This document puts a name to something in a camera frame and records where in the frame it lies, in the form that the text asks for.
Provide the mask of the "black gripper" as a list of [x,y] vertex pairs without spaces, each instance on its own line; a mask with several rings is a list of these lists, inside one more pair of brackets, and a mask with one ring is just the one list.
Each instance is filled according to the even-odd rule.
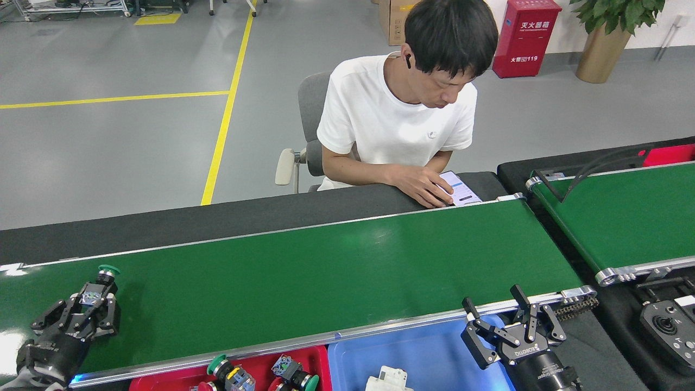
[[[510,288],[510,292],[519,307],[512,321],[526,327],[526,342],[535,342],[541,336],[549,341],[549,346],[558,346],[566,341],[567,334],[549,305],[532,304],[517,284]],[[481,370],[500,357],[516,390],[583,389],[575,369],[564,366],[550,349],[532,348],[531,354],[523,357],[516,357],[511,350],[502,350],[497,354],[499,342],[518,348],[521,341],[505,329],[482,321],[471,297],[462,300],[462,307],[466,311],[467,323],[461,338]]]
[[58,300],[30,325],[37,337],[29,339],[17,355],[17,373],[25,370],[38,381],[72,381],[87,356],[90,344],[98,337],[116,336],[120,306],[114,295],[103,295],[94,305],[94,321],[74,314],[76,297]]

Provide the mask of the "person's right hand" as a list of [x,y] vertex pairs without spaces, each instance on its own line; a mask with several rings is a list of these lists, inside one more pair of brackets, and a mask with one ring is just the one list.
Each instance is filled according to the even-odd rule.
[[453,204],[453,188],[441,177],[444,168],[434,163],[422,167],[388,165],[385,179],[387,185],[428,209],[447,207]]

